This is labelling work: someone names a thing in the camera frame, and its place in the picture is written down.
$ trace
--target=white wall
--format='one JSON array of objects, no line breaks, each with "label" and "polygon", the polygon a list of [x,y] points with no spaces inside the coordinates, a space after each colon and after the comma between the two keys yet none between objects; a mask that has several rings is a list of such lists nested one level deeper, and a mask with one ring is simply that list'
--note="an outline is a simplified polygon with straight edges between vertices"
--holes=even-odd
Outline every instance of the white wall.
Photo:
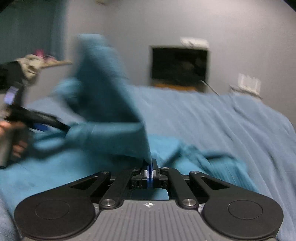
[{"label": "white wall", "polygon": [[41,70],[36,85],[31,86],[27,91],[25,103],[28,104],[48,96],[53,88],[68,76],[69,70],[69,65]]},{"label": "white wall", "polygon": [[209,83],[219,93],[239,73],[262,81],[262,97],[296,124],[296,12],[281,0],[112,0],[105,34],[134,84],[149,84],[149,46],[180,37],[210,44]]},{"label": "white wall", "polygon": [[105,6],[95,0],[68,0],[66,16],[65,56],[75,62],[77,34],[104,34]]}]

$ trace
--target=metal bolt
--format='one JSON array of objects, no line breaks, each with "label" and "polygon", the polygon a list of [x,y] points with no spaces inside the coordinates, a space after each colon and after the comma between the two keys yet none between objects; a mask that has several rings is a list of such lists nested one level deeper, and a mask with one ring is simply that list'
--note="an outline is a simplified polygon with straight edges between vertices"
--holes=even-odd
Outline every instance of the metal bolt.
[{"label": "metal bolt", "polygon": [[183,205],[187,206],[187,207],[192,207],[194,205],[196,205],[196,201],[194,199],[191,198],[186,198],[182,201]]},{"label": "metal bolt", "polygon": [[113,206],[115,204],[115,201],[113,199],[110,199],[110,198],[107,198],[107,199],[104,199],[101,204],[105,207],[110,207],[110,206]]}]

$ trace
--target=bed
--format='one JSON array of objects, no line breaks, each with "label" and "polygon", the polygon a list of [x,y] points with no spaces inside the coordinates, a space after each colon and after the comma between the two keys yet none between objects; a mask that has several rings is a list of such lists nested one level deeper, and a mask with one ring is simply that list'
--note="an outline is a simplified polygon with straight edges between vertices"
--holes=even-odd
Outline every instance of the bed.
[{"label": "bed", "polygon": [[[276,200],[284,211],[278,239],[296,240],[296,135],[285,116],[249,96],[136,86],[129,86],[129,91],[148,134],[175,137],[200,150],[228,152],[243,160],[259,192]],[[51,98],[27,107],[57,115],[65,123],[82,121]],[[14,228],[4,204],[0,206],[6,236],[12,236]]]}]

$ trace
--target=gray gripper plate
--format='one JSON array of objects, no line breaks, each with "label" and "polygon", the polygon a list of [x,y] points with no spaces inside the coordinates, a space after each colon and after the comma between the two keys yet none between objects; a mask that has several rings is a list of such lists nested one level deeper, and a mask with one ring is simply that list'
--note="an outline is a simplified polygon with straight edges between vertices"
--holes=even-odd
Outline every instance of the gray gripper plate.
[{"label": "gray gripper plate", "polygon": [[103,210],[94,224],[68,241],[231,241],[211,230],[195,210],[173,200],[125,200],[117,209]]}]

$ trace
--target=teal fabric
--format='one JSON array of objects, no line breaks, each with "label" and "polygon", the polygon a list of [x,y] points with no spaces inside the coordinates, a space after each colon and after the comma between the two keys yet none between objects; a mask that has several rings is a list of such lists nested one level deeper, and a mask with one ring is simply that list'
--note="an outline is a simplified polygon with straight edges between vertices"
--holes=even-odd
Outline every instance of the teal fabric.
[{"label": "teal fabric", "polygon": [[[256,191],[246,166],[225,153],[200,152],[175,138],[150,136],[126,90],[127,80],[116,51],[100,35],[80,36],[82,62],[73,78],[63,81],[54,95],[63,99],[86,122],[37,134],[28,156],[0,170],[0,191],[13,214],[24,198],[75,181],[101,170],[119,172],[139,167],[123,155],[157,159],[188,174],[199,170]],[[142,198],[166,199],[163,190]]]}]

